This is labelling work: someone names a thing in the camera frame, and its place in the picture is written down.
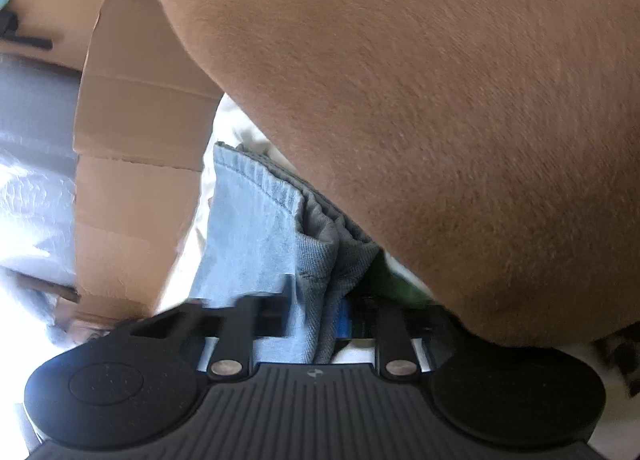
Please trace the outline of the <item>light blue denim jeans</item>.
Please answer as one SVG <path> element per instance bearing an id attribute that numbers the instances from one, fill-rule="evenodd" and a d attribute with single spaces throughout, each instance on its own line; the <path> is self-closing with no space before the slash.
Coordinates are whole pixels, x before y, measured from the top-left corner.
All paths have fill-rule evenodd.
<path id="1" fill-rule="evenodd" d="M 204 254 L 191 296 L 210 307 L 278 293 L 293 280 L 288 330 L 254 348 L 258 362 L 325 364 L 342 299 L 380 248 L 324 195 L 265 155 L 222 142 Z"/>

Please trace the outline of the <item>flattened brown cardboard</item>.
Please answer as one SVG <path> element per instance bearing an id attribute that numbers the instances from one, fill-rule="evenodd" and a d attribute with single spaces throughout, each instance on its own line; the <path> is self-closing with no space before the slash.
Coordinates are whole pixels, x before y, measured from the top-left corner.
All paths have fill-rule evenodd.
<path id="1" fill-rule="evenodd" d="M 158 0 L 104 0 L 74 125 L 77 327 L 152 315 L 200 196 L 220 89 Z"/>

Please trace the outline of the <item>cream bear print bedsheet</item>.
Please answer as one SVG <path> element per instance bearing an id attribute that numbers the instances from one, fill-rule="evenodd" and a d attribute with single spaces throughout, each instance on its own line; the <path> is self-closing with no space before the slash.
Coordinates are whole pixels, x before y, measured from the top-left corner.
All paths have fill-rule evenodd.
<path id="1" fill-rule="evenodd" d="M 224 96 L 221 99 L 213 120 L 212 135 L 203 155 L 204 172 L 200 181 L 198 208 L 181 254 L 157 304 L 159 311 L 178 305 L 191 291 L 204 252 L 209 204 L 214 196 L 216 181 L 214 146 L 218 142 L 232 147 L 242 145 L 250 151 L 267 155 L 291 172 L 295 169 L 231 98 Z M 590 444 L 610 459 L 636 458 L 639 454 L 639 398 L 627 396 L 622 378 L 618 373 L 604 368 L 590 347 L 568 347 L 567 351 L 596 368 L 608 394 L 603 419 L 594 431 Z"/>

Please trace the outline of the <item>tall brown cardboard box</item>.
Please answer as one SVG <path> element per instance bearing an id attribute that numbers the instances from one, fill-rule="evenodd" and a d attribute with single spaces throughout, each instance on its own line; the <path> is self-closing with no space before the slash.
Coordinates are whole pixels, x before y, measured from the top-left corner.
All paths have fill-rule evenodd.
<path id="1" fill-rule="evenodd" d="M 104 0 L 10 0 L 18 17 L 17 33 L 48 38 L 50 50 L 15 42 L 1 43 L 1 51 L 80 71 L 84 68 L 93 27 Z"/>

